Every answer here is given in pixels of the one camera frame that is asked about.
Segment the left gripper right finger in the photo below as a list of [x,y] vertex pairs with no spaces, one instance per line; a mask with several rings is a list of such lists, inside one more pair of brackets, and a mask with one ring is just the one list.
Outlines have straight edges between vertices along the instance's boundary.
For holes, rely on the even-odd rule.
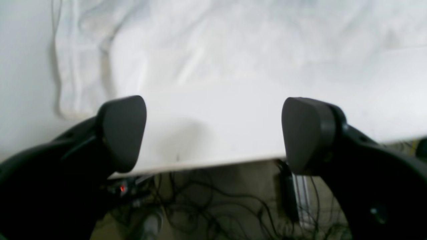
[[292,173],[322,178],[354,240],[425,240],[427,168],[387,149],[346,121],[336,105],[289,97],[282,108]]

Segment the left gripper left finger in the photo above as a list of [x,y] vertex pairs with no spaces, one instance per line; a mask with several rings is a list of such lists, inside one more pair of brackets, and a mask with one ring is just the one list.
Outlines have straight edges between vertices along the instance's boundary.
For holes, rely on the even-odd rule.
[[1,162],[2,240],[88,240],[102,184],[137,163],[147,109],[139,95],[105,102],[95,117]]

